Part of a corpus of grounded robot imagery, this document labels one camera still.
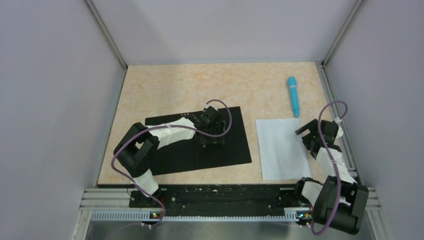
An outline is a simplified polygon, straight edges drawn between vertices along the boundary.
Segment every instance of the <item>table surface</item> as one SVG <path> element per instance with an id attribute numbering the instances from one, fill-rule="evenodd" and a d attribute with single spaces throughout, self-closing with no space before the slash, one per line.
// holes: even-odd
<path id="1" fill-rule="evenodd" d="M 111 168 L 113 150 L 130 126 L 145 118 L 194 112 L 220 99 L 240 106 L 252 163 L 154 176 L 159 184 L 295 183 L 298 179 L 263 180 L 255 120 L 293 118 L 287 79 L 294 76 L 300 125 L 318 118 L 327 104 L 314 62 L 132 65 L 128 67 L 110 132 L 98 184 L 130 181 Z M 221 108 L 219 103 L 213 106 Z M 330 120 L 327 110 L 323 119 Z M 324 182 L 319 165 L 308 155 L 312 177 Z M 115 165 L 125 171 L 118 161 Z"/>

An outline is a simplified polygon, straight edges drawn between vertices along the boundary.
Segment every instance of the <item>cable clip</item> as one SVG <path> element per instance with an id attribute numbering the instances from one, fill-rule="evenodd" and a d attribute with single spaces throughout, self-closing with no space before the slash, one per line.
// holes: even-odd
<path id="1" fill-rule="evenodd" d="M 340 117 L 336 117 L 336 118 L 334 118 L 334 122 L 336 124 L 340 124 L 342 122 L 342 120 L 340 119 Z"/>
<path id="2" fill-rule="evenodd" d="M 218 108 L 216 106 L 211 106 L 211 105 L 205 103 L 203 105 L 203 112 L 206 111 L 206 109 L 208 109 L 209 107 L 213 107 L 216 111 L 218 111 Z"/>
<path id="3" fill-rule="evenodd" d="M 167 139 L 165 146 L 169 145 L 172 142 L 172 136 L 174 135 L 174 129 L 171 127 L 169 123 L 165 124 L 168 127 L 167 130 L 163 131 L 161 139 Z"/>

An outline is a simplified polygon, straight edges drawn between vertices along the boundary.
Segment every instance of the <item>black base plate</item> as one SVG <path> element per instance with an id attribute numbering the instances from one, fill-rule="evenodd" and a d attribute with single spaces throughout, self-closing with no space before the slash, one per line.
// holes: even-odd
<path id="1" fill-rule="evenodd" d="M 283 216 L 284 208 L 300 207 L 294 184 L 159 185 L 154 194 L 166 215 L 201 217 Z M 139 191 L 131 192 L 130 208 L 160 208 Z"/>
<path id="2" fill-rule="evenodd" d="M 196 138 L 178 141 L 157 150 L 152 166 L 153 175 L 180 173 L 199 169 L 217 168 L 252 162 L 249 151 L 248 139 L 246 137 L 245 125 L 243 123 L 242 111 L 239 106 L 229 108 L 232 116 L 232 126 L 224 136 L 224 145 L 208 145 L 200 147 Z M 229 116 L 225 108 L 219 112 L 228 123 Z M 176 121 L 186 113 L 149 117 L 145 125 L 160 125 Z"/>

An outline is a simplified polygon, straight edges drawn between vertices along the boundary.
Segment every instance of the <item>blue marker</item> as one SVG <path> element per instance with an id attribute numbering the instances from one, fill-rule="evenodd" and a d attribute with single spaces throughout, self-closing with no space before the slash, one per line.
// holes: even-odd
<path id="1" fill-rule="evenodd" d="M 296 79 L 294 76 L 288 78 L 288 89 L 290 90 L 291 107 L 293 108 L 294 117 L 298 118 L 300 114 L 298 90 L 296 89 Z"/>

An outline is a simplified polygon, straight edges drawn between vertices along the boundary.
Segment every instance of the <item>black mat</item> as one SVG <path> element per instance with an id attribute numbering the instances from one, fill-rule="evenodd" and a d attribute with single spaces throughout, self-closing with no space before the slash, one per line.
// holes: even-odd
<path id="1" fill-rule="evenodd" d="M 171 174 L 198 169 L 217 168 L 252 162 L 243 123 L 242 111 L 239 106 L 229 108 L 232 116 L 232 126 L 225 135 L 224 145 L 214 145 L 202 148 L 196 139 L 172 143 L 157 150 L 153 166 L 153 175 Z M 220 108 L 223 119 L 228 123 L 229 116 L 225 108 Z M 149 117 L 145 125 L 159 125 L 176 121 L 182 114 Z"/>

